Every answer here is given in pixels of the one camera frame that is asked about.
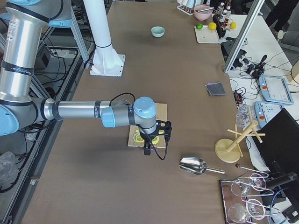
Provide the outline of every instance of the blue cable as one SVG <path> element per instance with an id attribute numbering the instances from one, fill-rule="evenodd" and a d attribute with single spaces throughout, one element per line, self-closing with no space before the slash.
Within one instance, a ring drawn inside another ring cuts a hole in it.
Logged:
<path id="1" fill-rule="evenodd" d="M 281 192 L 281 191 L 283 191 L 284 189 L 280 189 L 278 192 L 276 192 L 276 194 L 273 196 L 273 198 L 272 198 L 272 201 L 271 201 L 271 207 L 273 207 L 273 204 L 274 204 L 274 200 L 275 200 L 275 198 L 276 198 L 276 196 Z M 269 224 L 271 224 L 272 223 L 272 219 L 271 219 L 271 216 L 270 216 L 270 218 L 269 218 Z"/>

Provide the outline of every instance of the green fruit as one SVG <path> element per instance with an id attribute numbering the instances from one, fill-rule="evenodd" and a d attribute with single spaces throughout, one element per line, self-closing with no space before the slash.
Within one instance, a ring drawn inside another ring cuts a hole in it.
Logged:
<path id="1" fill-rule="evenodd" d="M 203 26 L 202 26 L 202 24 L 200 24 L 200 23 L 196 25 L 196 29 L 202 29 L 202 27 L 203 27 Z"/>

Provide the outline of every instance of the robotic arm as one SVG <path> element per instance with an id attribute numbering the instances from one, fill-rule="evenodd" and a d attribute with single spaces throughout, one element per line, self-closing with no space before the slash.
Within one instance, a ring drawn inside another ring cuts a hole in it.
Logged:
<path id="1" fill-rule="evenodd" d="M 156 120 L 155 103 L 149 97 L 141 97 L 134 104 L 31 98 L 28 93 L 42 28 L 70 27 L 71 0 L 10 0 L 6 9 L 11 20 L 0 73 L 0 135 L 43 120 L 101 118 L 105 127 L 139 126 L 145 155 L 150 155 L 152 139 L 158 135 L 168 144 L 171 122 Z"/>

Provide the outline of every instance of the lemon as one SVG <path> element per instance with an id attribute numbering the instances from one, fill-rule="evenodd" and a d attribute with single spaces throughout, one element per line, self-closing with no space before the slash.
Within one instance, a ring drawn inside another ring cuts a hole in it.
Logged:
<path id="1" fill-rule="evenodd" d="M 203 27 L 203 26 L 202 26 L 202 24 L 200 24 L 200 23 L 196 25 L 196 29 L 202 29 L 202 27 Z"/>
<path id="2" fill-rule="evenodd" d="M 237 26 L 237 24 L 236 24 L 235 22 L 232 22 L 232 23 L 230 24 L 230 28 L 231 28 L 231 29 L 236 28 L 236 26 Z"/>
<path id="3" fill-rule="evenodd" d="M 213 30 L 213 29 L 216 29 L 217 25 L 216 25 L 216 23 L 211 22 L 211 23 L 209 23 L 208 27 L 209 27 L 209 29 Z"/>

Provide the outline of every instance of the pink bowl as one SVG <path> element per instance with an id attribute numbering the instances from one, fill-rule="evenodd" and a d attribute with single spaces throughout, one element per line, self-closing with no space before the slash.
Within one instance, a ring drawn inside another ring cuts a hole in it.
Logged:
<path id="1" fill-rule="evenodd" d="M 210 6 L 206 6 L 206 5 L 200 5 L 200 6 L 195 6 L 194 7 L 194 16 L 197 20 L 199 21 L 203 21 L 206 20 L 207 18 L 209 18 L 213 12 L 213 10 L 208 10 L 208 11 L 204 11 L 201 13 L 196 12 L 196 10 L 201 10 L 201 9 L 205 9 L 205 8 L 209 8 Z"/>

